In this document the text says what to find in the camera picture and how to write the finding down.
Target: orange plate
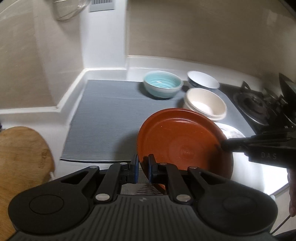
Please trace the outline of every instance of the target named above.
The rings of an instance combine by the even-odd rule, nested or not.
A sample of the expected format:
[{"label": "orange plate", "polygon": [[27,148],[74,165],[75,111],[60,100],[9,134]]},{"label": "orange plate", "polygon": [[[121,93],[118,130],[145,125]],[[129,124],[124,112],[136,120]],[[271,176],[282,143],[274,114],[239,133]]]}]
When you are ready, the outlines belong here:
[{"label": "orange plate", "polygon": [[172,163],[180,170],[198,166],[230,179],[233,155],[220,148],[220,141],[225,139],[220,128],[205,116],[171,108],[154,113],[143,123],[137,152],[147,177],[147,156],[154,154],[157,163]]}]

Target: gray mat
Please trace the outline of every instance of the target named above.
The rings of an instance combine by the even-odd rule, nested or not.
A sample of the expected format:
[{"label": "gray mat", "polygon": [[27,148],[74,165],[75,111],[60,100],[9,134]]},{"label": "gray mat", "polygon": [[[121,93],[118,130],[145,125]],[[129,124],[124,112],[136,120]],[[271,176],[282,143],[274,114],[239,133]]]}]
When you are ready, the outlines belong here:
[{"label": "gray mat", "polygon": [[[153,113],[183,106],[188,87],[174,98],[158,100],[143,83],[89,80],[72,119],[61,159],[82,161],[130,160],[136,153],[136,139],[143,122]],[[226,103],[228,112],[221,123],[233,126],[246,137],[254,135],[228,97],[214,90]]]}]

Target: beige wall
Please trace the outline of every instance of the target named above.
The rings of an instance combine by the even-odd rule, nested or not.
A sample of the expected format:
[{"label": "beige wall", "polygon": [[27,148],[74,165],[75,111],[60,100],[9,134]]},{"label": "beige wall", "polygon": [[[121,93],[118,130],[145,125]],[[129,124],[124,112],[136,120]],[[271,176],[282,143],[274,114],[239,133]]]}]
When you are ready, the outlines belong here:
[{"label": "beige wall", "polygon": [[129,54],[296,80],[296,21],[278,0],[130,0]]},{"label": "beige wall", "polygon": [[83,69],[79,18],[49,0],[0,3],[0,109],[55,106]]}]

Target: round wooden board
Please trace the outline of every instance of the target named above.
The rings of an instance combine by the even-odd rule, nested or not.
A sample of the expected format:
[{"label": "round wooden board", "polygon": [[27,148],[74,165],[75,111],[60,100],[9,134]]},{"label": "round wooden board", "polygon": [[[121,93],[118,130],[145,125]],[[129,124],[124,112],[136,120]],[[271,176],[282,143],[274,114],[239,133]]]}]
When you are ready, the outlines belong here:
[{"label": "round wooden board", "polygon": [[39,133],[21,126],[0,132],[0,241],[15,233],[7,211],[11,199],[48,181],[53,171],[50,149]]}]

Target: vent grille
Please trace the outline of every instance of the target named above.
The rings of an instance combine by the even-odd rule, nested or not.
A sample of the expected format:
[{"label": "vent grille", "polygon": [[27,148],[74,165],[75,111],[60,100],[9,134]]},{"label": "vent grille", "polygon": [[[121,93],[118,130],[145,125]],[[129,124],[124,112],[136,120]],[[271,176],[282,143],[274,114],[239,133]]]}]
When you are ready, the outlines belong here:
[{"label": "vent grille", "polygon": [[90,12],[114,10],[114,0],[91,0]]}]

